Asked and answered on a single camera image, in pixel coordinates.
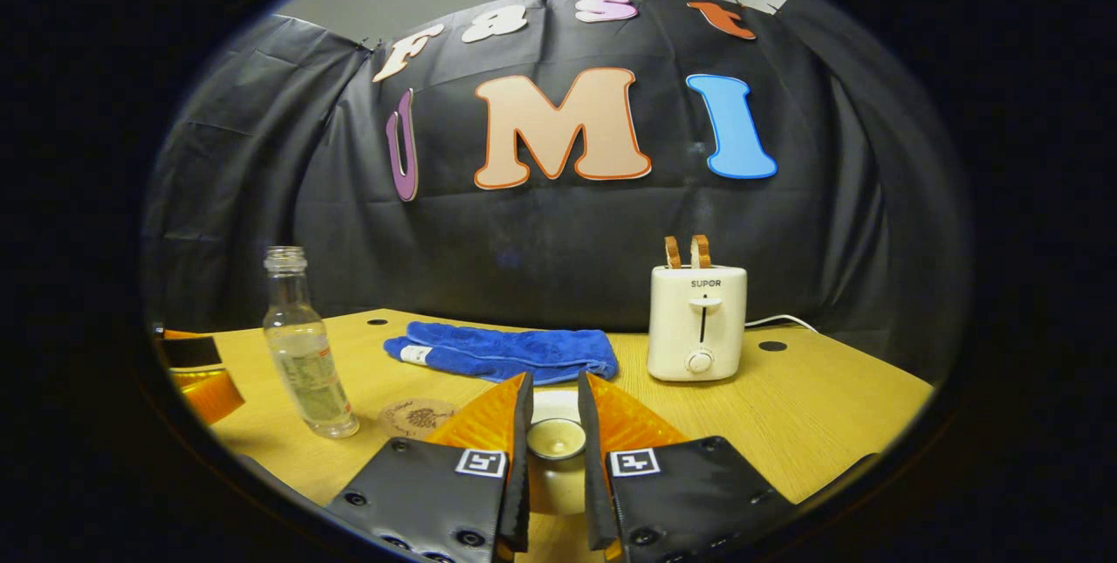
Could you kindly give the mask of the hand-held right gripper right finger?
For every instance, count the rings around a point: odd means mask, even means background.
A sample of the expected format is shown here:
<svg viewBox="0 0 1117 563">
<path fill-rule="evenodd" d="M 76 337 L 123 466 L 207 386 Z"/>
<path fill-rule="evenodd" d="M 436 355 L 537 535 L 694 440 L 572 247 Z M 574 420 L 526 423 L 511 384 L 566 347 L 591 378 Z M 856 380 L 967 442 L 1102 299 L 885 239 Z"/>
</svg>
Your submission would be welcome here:
<svg viewBox="0 0 1117 563">
<path fill-rule="evenodd" d="M 690 438 L 586 372 L 577 398 L 589 546 L 607 562 L 745 559 L 792 515 L 794 504 L 723 436 Z"/>
</svg>

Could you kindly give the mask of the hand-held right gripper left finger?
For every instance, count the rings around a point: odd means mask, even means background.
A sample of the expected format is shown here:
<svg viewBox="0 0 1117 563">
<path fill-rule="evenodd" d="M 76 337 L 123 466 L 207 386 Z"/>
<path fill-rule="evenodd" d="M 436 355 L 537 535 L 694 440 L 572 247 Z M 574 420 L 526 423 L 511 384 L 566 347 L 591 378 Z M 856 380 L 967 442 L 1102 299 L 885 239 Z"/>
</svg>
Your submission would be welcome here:
<svg viewBox="0 0 1117 563">
<path fill-rule="evenodd" d="M 510 376 L 427 438 L 386 440 L 327 510 L 411 559 L 510 562 L 528 547 L 533 389 Z"/>
</svg>

